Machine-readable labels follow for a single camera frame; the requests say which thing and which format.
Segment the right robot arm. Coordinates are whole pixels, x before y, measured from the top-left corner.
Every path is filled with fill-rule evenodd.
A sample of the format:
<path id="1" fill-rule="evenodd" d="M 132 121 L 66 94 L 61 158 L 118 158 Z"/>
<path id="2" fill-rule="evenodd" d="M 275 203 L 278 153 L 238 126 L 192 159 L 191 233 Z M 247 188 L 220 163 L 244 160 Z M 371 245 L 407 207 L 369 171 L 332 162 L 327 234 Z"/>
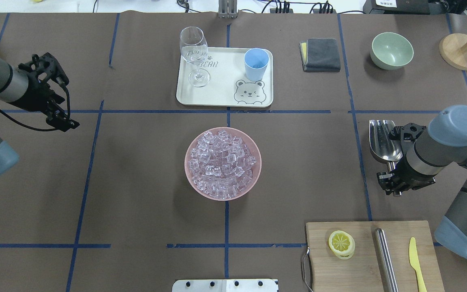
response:
<path id="1" fill-rule="evenodd" d="M 461 170 L 447 211 L 434 231 L 443 247 L 467 260 L 467 105 L 443 109 L 428 125 L 395 125 L 391 120 L 369 121 L 369 146 L 375 159 L 388 165 L 377 174 L 386 194 L 434 185 L 447 167 Z"/>

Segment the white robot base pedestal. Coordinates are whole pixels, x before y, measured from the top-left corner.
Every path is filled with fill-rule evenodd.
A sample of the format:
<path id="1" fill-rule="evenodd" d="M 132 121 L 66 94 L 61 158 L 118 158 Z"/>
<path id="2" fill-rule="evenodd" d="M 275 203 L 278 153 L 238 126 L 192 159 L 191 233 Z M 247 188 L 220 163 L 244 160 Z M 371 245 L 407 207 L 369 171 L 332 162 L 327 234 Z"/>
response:
<path id="1" fill-rule="evenodd" d="M 278 292 L 276 279 L 180 279 L 173 292 Z"/>

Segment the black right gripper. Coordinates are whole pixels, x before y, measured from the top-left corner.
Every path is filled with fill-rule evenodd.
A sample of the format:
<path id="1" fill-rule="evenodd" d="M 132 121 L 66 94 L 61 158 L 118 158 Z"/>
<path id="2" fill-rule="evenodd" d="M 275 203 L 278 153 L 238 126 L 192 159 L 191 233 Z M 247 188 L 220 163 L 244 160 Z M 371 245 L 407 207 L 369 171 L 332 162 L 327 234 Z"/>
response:
<path id="1" fill-rule="evenodd" d="M 415 123 L 394 127 L 390 138 L 400 141 L 403 157 L 397 162 L 395 170 L 391 172 L 392 176 L 390 178 L 382 177 L 381 179 L 377 179 L 386 195 L 401 196 L 404 191 L 419 190 L 435 183 L 433 174 L 418 172 L 407 160 L 407 152 L 413 150 L 414 142 L 425 129 L 426 126 Z"/>

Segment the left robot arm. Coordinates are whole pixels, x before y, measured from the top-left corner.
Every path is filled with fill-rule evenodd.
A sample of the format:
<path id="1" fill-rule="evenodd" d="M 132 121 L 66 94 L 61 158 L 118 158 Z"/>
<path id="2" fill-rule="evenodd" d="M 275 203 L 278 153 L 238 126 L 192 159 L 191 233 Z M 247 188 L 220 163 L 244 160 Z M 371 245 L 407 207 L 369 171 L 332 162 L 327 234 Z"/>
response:
<path id="1" fill-rule="evenodd" d="M 49 52 L 33 55 L 31 61 L 16 68 L 0 58 L 0 101 L 45 114 L 47 132 L 66 132 L 79 126 L 71 117 L 69 82 L 59 61 Z M 0 175 L 19 159 L 18 153 L 0 138 Z"/>

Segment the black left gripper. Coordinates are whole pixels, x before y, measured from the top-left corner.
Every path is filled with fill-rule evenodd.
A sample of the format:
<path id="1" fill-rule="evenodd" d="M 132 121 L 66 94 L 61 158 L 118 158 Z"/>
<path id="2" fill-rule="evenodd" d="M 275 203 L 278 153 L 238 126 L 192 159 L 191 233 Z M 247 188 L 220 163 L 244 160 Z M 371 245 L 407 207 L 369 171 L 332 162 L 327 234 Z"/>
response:
<path id="1" fill-rule="evenodd" d="M 47 124 L 59 131 L 66 132 L 80 125 L 79 122 L 70 119 L 70 94 L 67 90 L 69 78 L 51 53 L 33 55 L 31 61 L 18 65 L 18 71 L 28 78 L 28 88 L 24 95 L 15 101 L 15 107 L 29 112 L 45 113 Z M 56 94 L 48 81 L 57 83 L 65 92 L 66 98 Z M 65 101 L 67 109 L 61 107 Z"/>

